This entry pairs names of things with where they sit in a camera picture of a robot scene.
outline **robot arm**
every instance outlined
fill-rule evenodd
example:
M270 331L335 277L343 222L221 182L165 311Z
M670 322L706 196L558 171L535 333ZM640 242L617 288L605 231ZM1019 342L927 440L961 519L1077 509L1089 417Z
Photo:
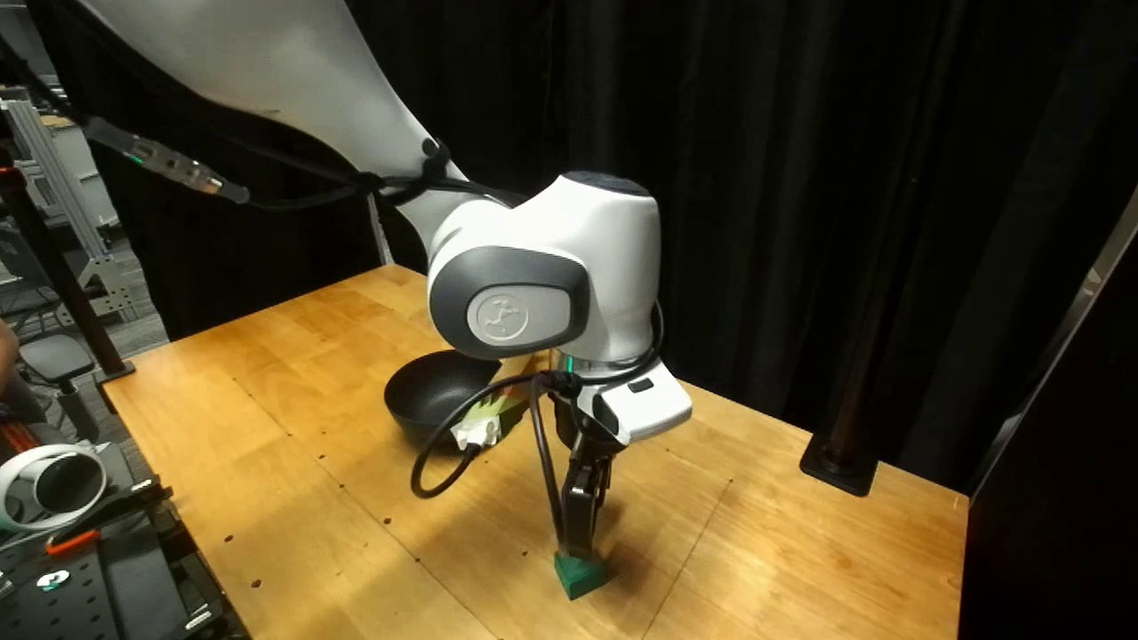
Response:
M190 93L297 126L366 175L417 175L431 130L407 113L337 0L82 0L130 50ZM143 167L239 196L221 175L157 143L88 124ZM621 372L653 347L657 203L634 182L563 175L521 206L431 187L399 206L431 272L431 315L465 356L563 347L577 369ZM628 443L684 423L691 398L653 361L637 381L590 382L587 417Z

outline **black backdrop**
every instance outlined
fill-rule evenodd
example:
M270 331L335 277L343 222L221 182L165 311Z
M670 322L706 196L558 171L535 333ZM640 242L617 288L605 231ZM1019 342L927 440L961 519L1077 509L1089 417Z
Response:
M33 8L75 100L125 93L109 100L125 117L158 103L96 78L113 64L82 60L82 36L50 23L62 4ZM998 419L1038 376L1138 175L1128 0L350 9L405 103L472 177L526 196L569 167L617 171L662 197L663 347L686 381L816 430L835 458L880 455L949 487L969 487ZM169 231L129 182L109 196L157 261L149 280L211 298L190 254L165 260ZM359 233L320 231L315 251L349 237ZM267 261L244 244L222 251L228 269L241 254ZM211 321L251 302L218 305Z
M1138 251L1115 261L967 514L961 637L1134 637Z

